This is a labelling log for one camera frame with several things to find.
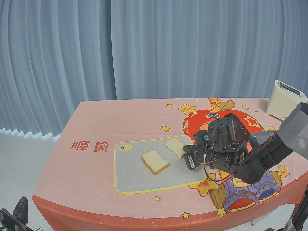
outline bread crumb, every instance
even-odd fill
[[[161,201],[161,197],[156,196],[156,197],[154,198],[154,200],[160,202],[160,201]]]

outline white floor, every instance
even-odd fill
[[[58,140],[51,134],[24,135],[22,132],[0,130],[0,209],[4,207],[13,212],[22,196],[27,197],[28,224],[31,229],[40,227],[43,231],[52,231],[32,201],[34,189],[47,159]],[[258,222],[255,226],[251,223],[240,225],[228,231],[264,231],[268,228],[283,228],[289,219],[294,205],[280,206],[270,215]]]

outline black cable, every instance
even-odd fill
[[[275,133],[273,133],[263,144],[261,144],[259,148],[261,148],[264,144],[266,144],[266,148],[267,148],[268,141],[269,141],[270,139],[272,139],[272,138],[274,137],[274,135],[275,135],[277,132],[278,132],[278,130],[275,131]],[[258,149],[256,149],[256,150],[253,151],[252,153],[248,154],[248,157],[245,158],[245,159],[240,163],[240,165],[239,165],[236,169],[234,169],[228,176],[226,176],[226,177],[223,178],[223,179],[220,179],[220,180],[213,180],[213,179],[211,179],[211,178],[208,176],[208,174],[207,174],[207,172],[206,172],[206,169],[205,169],[205,165],[204,165],[203,167],[204,167],[205,174],[206,174],[206,176],[207,176],[211,181],[214,181],[214,182],[219,182],[219,181],[225,180],[225,179],[227,179],[228,177],[230,177],[231,175],[233,175],[233,173],[234,173],[241,165],[243,165],[244,162],[245,162],[246,160],[248,160],[249,157],[251,157],[251,155],[253,155],[254,153],[256,153],[257,150],[258,150]]]
[[[207,163],[204,163],[204,160],[203,160],[203,163],[200,162],[200,158],[204,157],[204,155],[205,155],[206,153],[208,153],[210,150],[212,150],[213,147],[214,147],[214,144],[212,144],[212,145],[210,146],[210,148],[209,148],[207,151],[205,151],[201,156],[198,157],[198,159],[197,159],[198,164],[200,164],[200,165],[208,165],[208,164],[217,162],[217,160],[213,160],[213,161],[210,161],[210,162],[207,162]]]

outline label sticker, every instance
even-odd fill
[[[189,163],[190,163],[191,168],[194,168],[194,167],[195,167],[195,164],[193,163],[193,158],[192,158],[191,155],[188,156],[188,160],[189,160]]]
[[[210,119],[217,119],[220,117],[220,115],[219,114],[207,114],[206,117]]]

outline red star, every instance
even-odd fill
[[[256,121],[256,119],[250,117],[250,116],[247,116],[247,117],[243,117],[244,120],[248,121],[248,125],[250,127],[257,127],[257,128],[260,128],[260,124]]]

